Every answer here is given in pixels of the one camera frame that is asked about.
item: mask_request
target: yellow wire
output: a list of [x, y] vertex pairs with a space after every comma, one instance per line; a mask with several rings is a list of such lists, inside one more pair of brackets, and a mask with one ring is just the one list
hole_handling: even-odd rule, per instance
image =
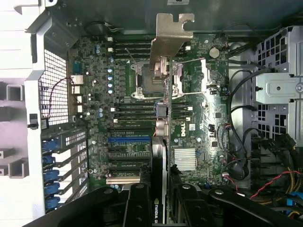
[[[292, 174], [292, 173], [290, 174], [290, 181], [291, 181], [291, 183], [286, 191], [286, 194], [289, 194], [294, 191], [294, 186], [295, 186], [294, 185], [294, 174]], [[256, 201], [256, 202], [259, 202], [262, 205], [269, 205], [272, 203], [272, 201], [268, 201], [268, 202]]]
[[288, 215], [288, 217], [292, 216], [293, 214], [300, 215], [300, 213], [299, 213], [299, 212], [297, 212], [297, 211], [292, 211], [292, 212], [291, 212], [291, 213]]

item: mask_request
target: screw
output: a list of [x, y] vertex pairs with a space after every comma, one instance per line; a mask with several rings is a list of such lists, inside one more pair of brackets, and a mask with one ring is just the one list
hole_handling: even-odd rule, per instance
[[217, 195], [223, 195], [223, 191], [222, 190], [216, 190], [216, 191], [214, 191], [214, 193], [216, 193]]
[[104, 192], [104, 194], [110, 194], [110, 193], [112, 193], [112, 192], [113, 192], [113, 190], [108, 189], [108, 190], [106, 190], [106, 191]]
[[136, 188], [144, 188], [144, 185], [143, 185], [143, 184], [138, 184], [138, 185], [136, 186]]
[[297, 89], [298, 92], [302, 92], [303, 91], [303, 85], [298, 84], [296, 89]]
[[184, 188], [184, 189], [190, 189], [190, 185], [185, 184], [185, 185], [182, 186], [182, 188]]

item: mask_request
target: pcie slot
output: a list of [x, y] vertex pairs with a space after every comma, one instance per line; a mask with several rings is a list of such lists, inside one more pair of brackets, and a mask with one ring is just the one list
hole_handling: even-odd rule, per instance
[[84, 159], [84, 160], [80, 161], [79, 164], [77, 164], [72, 169], [70, 169], [70, 171], [66, 172], [66, 174], [64, 174], [63, 176], [59, 176], [58, 181], [59, 182], [64, 181], [69, 175], [71, 175], [76, 169], [78, 169], [86, 161], [87, 161], [87, 159]]
[[124, 132], [124, 131], [152, 131], [152, 128], [111, 128], [109, 132]]
[[149, 136], [133, 136], [133, 137], [110, 137], [107, 139], [109, 143], [134, 143], [134, 142], [150, 142]]
[[150, 157], [148, 156], [135, 156], [135, 157], [108, 157], [109, 161], [150, 161]]
[[118, 148], [118, 147], [108, 148], [109, 153], [116, 153], [116, 152], [123, 152], [123, 151], [124, 151], [123, 148]]
[[108, 170], [110, 172], [139, 172], [140, 166], [112, 166]]
[[117, 176], [108, 177], [106, 179], [106, 184], [128, 184], [128, 183], [139, 183], [139, 176]]

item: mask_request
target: cable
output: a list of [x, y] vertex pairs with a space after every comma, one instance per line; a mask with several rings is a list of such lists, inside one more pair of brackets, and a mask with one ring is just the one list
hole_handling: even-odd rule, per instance
[[228, 85], [229, 90], [232, 89], [232, 83], [231, 83], [232, 79], [233, 79], [239, 72], [248, 72], [248, 73], [251, 74], [251, 71], [250, 71], [250, 70], [238, 70], [238, 71], [236, 71], [236, 72], [231, 76], [231, 78], [229, 79], [229, 85]]
[[233, 96], [235, 95], [235, 93], [239, 90], [239, 88], [244, 84], [246, 83], [248, 80], [254, 78], [254, 77], [257, 77], [263, 73], [267, 73], [267, 72], [271, 72], [270, 69], [263, 69], [263, 70], [259, 70], [257, 72], [254, 72], [254, 73], [251, 73], [248, 77], [245, 77], [243, 80], [240, 81], [240, 83], [236, 86], [236, 88], [231, 92], [229, 98], [227, 99], [227, 115], [228, 115], [228, 119], [229, 119], [229, 123], [231, 125], [231, 128], [232, 128], [232, 132], [234, 134], [234, 136], [236, 137], [237, 141], [240, 143], [241, 147], [242, 147], [242, 150], [244, 152], [244, 154], [247, 155], [247, 150], [245, 149], [244, 147], [244, 144], [242, 143], [239, 135], [237, 134], [236, 132], [236, 129], [233, 125], [233, 122], [232, 122], [232, 98]]
[[272, 210], [275, 211], [286, 211], [286, 210], [292, 210], [299, 213], [303, 213], [303, 208], [295, 207], [295, 206], [287, 206], [287, 207], [271, 207]]
[[116, 28], [116, 27], [113, 27], [112, 25], [104, 22], [104, 21], [101, 21], [101, 20], [94, 20], [94, 21], [91, 21], [91, 22], [88, 22], [84, 27], [84, 31], [86, 33], [88, 33], [89, 35], [92, 35], [92, 33], [88, 30], [88, 28], [92, 25], [102, 25], [102, 26], [106, 26], [107, 29], [110, 31], [110, 32], [117, 32], [119, 30], [121, 30], [121, 28]]
[[287, 215], [287, 216], [290, 218], [293, 214], [300, 215], [299, 212], [297, 212], [297, 211], [292, 211], [292, 212], [291, 212], [289, 215]]
[[232, 109], [232, 112], [234, 112], [235, 110], [241, 109], [241, 108], [251, 110], [251, 111], [257, 111], [257, 108], [252, 105], [239, 105], [239, 106], [234, 107]]
[[259, 69], [266, 69], [265, 66], [259, 65], [252, 61], [236, 61], [236, 60], [228, 60], [229, 63], [238, 64], [238, 65], [253, 65]]
[[237, 186], [237, 184], [233, 181], [233, 179], [232, 178], [230, 178], [229, 176], [225, 176], [228, 180], [230, 180], [231, 181], [231, 183], [233, 184], [233, 185], [235, 185], [235, 187], [236, 187], [236, 191], [238, 191], [238, 186]]
[[246, 22], [239, 22], [239, 23], [234, 23], [232, 25], [229, 25], [229, 26], [226, 26], [225, 28], [223, 28], [220, 32], [219, 32], [219, 35], [221, 35], [223, 33], [223, 31], [225, 31], [227, 28], [230, 28], [230, 27], [234, 27], [234, 26], [239, 26], [239, 25], [246, 25], [247, 27], [249, 27], [258, 37], [258, 39], [262, 42], [263, 39], [262, 37], [260, 36], [260, 34], [256, 31], [256, 29], [250, 25], [249, 23], [246, 23]]
[[283, 173], [279, 174], [278, 176], [274, 177], [271, 181], [267, 182], [265, 185], [263, 185], [255, 194], [253, 194], [250, 199], [254, 198], [255, 196], [257, 196], [262, 190], [264, 190], [268, 185], [272, 184], [274, 182], [274, 180], [282, 177], [283, 175], [285, 174], [293, 174], [293, 173], [296, 173], [296, 174], [300, 174], [300, 172], [298, 171], [284, 171]]
[[73, 80], [72, 80], [71, 77], [62, 78], [62, 79], [60, 79], [58, 82], [56, 82], [56, 83], [54, 84], [54, 86], [52, 87], [52, 90], [51, 90], [51, 93], [50, 93], [50, 97], [49, 97], [49, 100], [48, 100], [48, 104], [49, 104], [48, 115], [47, 115], [47, 118], [48, 118], [48, 119], [51, 117], [51, 109], [52, 109], [52, 101], [53, 101], [53, 92], [54, 92], [56, 86], [57, 86], [59, 83], [61, 83], [63, 80], [65, 80], [65, 79], [66, 79], [67, 81], [69, 80], [69, 81], [71, 82], [71, 84], [72, 84], [72, 86], [73, 86], [73, 93], [75, 93], [75, 84], [74, 84], [74, 82], [73, 82]]

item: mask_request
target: perforated metal panel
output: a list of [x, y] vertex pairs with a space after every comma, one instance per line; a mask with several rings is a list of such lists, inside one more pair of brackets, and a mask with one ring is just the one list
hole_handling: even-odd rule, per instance
[[45, 71], [39, 80], [41, 117], [49, 125], [68, 122], [66, 61], [45, 50]]

